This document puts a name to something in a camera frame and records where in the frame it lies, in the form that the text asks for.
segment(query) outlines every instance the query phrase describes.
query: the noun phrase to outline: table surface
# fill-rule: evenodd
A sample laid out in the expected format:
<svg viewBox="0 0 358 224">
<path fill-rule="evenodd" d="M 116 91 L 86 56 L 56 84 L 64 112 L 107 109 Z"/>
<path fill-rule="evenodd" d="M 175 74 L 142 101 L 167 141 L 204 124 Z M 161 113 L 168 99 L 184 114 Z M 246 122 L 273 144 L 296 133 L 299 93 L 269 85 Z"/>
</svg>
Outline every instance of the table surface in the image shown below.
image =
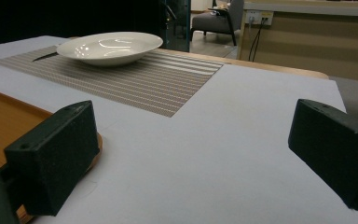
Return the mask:
<svg viewBox="0 0 358 224">
<path fill-rule="evenodd" d="M 64 41 L 3 44 L 0 59 Z M 0 66 L 0 92 L 28 104 L 55 112 L 91 100 L 103 137 L 59 214 L 33 223 L 358 223 L 287 146 L 297 99 L 345 111 L 336 83 L 231 62 L 172 118 Z"/>
</svg>

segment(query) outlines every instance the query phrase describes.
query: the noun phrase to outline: power cable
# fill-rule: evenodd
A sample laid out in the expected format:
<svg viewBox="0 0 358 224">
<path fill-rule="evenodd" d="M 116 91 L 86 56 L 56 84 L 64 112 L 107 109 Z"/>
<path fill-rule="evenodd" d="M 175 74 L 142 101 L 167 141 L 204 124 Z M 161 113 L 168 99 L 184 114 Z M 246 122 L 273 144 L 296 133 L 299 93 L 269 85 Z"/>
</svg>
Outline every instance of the power cable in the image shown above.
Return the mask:
<svg viewBox="0 0 358 224">
<path fill-rule="evenodd" d="M 263 25 L 267 20 L 268 20 L 268 18 L 261 19 L 261 24 L 260 24 L 260 27 L 258 28 L 257 35 L 255 36 L 255 39 L 254 39 L 254 41 L 252 43 L 252 46 L 251 46 L 251 49 L 249 50 L 249 57 L 248 57 L 249 62 L 254 62 L 255 61 L 255 54 L 257 53 L 258 42 L 259 42 L 260 36 L 261 36 L 261 29 L 263 28 Z M 255 45 L 255 53 L 253 54 L 253 59 L 251 60 L 254 45 Z"/>
</svg>

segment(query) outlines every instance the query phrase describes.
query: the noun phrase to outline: striped placemat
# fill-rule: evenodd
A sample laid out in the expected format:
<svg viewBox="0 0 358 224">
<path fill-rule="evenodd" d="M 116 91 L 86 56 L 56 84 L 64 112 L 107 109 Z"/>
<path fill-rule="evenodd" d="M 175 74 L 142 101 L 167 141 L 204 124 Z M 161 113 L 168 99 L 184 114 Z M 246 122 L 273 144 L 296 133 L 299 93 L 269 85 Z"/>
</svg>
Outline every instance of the striped placemat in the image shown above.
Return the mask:
<svg viewBox="0 0 358 224">
<path fill-rule="evenodd" d="M 223 65 L 157 50 L 120 67 L 96 67 L 61 55 L 33 62 L 55 50 L 52 46 L 0 59 L 0 65 L 167 117 Z"/>
</svg>

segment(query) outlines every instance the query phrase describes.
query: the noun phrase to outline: gray chair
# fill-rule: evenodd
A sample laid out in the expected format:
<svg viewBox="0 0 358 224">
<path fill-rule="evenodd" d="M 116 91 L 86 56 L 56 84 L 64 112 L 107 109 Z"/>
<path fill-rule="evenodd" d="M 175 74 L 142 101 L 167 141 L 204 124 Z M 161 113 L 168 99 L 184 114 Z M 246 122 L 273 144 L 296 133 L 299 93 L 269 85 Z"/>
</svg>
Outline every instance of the gray chair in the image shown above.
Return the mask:
<svg viewBox="0 0 358 224">
<path fill-rule="evenodd" d="M 234 32 L 241 28 L 243 2 L 244 0 L 231 0 L 228 10 L 213 9 L 217 15 L 205 12 L 194 16 L 190 30 L 190 41 L 193 39 L 194 31 L 198 30 L 203 31 L 204 35 L 207 32 L 231 35 L 234 46 L 237 46 Z"/>
</svg>

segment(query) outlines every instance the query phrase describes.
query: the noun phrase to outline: wall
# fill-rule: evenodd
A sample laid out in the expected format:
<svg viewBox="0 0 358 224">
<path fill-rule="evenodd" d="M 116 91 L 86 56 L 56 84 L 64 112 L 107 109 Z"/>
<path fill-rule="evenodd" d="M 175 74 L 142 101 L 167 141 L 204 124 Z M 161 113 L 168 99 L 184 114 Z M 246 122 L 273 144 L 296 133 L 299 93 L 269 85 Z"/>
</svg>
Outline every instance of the wall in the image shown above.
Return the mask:
<svg viewBox="0 0 358 224">
<path fill-rule="evenodd" d="M 208 7 L 212 7 L 213 0 L 191 0 L 191 10 L 202 12 Z"/>
<path fill-rule="evenodd" d="M 248 60 L 257 32 L 242 29 L 238 58 Z M 255 62 L 358 80 L 358 17 L 275 12 L 263 28 Z"/>
</svg>

